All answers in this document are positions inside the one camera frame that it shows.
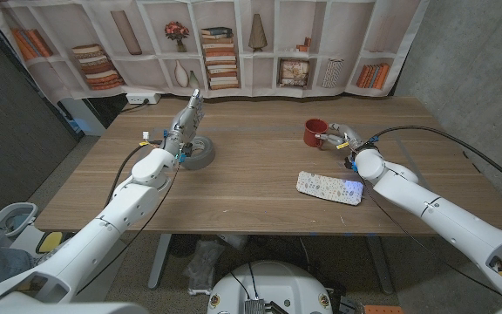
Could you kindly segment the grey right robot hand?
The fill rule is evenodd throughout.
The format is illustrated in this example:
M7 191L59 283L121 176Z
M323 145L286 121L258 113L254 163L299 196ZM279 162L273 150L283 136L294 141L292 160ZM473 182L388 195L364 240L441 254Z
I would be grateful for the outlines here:
M352 151L355 151L364 143L361 137L347 125L329 123L329 130L336 131L336 134L319 133L315 135L315 138L327 141L329 144L336 146L338 149L348 147Z

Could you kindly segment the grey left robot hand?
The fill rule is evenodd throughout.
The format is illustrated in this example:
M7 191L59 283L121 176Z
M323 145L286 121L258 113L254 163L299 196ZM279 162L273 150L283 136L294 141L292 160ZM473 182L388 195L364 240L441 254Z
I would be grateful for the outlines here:
M176 155L183 146L191 142L204 116L202 100L200 89L194 89L187 106L173 118L171 128L162 143L162 149Z

